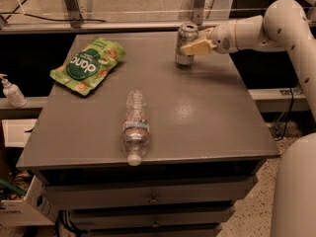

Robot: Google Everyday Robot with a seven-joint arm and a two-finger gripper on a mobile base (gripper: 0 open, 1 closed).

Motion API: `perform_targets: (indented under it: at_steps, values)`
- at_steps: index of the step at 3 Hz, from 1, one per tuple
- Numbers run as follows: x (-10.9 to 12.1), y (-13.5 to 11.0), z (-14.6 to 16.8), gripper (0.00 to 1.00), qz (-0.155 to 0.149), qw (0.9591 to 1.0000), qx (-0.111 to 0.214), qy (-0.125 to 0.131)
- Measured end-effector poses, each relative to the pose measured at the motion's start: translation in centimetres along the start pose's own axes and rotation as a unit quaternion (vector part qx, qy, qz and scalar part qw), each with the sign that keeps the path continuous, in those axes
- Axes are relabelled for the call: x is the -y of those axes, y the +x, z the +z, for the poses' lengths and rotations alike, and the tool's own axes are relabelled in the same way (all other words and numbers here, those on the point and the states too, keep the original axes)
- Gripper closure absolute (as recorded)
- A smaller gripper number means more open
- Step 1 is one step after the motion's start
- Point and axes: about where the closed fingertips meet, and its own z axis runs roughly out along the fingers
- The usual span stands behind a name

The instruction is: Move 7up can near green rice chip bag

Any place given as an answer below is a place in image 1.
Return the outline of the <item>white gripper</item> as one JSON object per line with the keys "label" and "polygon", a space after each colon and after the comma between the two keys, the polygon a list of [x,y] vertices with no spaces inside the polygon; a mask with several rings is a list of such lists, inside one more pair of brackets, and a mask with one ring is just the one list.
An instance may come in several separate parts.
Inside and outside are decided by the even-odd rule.
{"label": "white gripper", "polygon": [[181,54],[186,56],[208,55],[213,50],[221,54],[236,52],[238,50],[236,45],[236,23],[236,20],[227,21],[216,27],[199,31],[197,37],[199,40],[181,46]]}

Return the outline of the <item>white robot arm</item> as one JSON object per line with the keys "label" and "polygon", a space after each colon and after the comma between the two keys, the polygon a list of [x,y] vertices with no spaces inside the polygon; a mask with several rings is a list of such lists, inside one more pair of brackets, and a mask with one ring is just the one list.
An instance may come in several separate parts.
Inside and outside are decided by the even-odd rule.
{"label": "white robot arm", "polygon": [[[263,16],[229,21],[197,33],[180,53],[207,55],[243,49],[286,51],[316,119],[316,39],[294,0],[277,0]],[[281,156],[274,194],[271,237],[316,237],[316,133],[293,142]]]}

